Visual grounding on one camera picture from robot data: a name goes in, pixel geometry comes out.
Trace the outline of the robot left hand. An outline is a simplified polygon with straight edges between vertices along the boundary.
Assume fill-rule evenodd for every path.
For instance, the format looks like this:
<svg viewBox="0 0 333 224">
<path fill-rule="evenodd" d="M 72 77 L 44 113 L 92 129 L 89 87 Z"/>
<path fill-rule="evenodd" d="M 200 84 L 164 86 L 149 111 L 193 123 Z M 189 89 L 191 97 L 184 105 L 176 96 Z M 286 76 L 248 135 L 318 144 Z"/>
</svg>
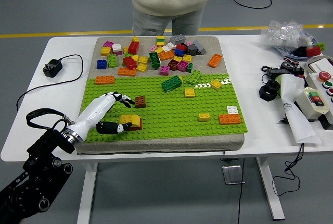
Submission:
<svg viewBox="0 0 333 224">
<path fill-rule="evenodd" d="M 75 124 L 68 129 L 73 131 L 80 143 L 86 141 L 89 130 L 96 127 L 105 114 L 114 106 L 116 102 L 124 104 L 127 108 L 135 105 L 135 102 L 125 94 L 109 92 L 93 99 L 93 101 L 79 115 Z"/>
</svg>

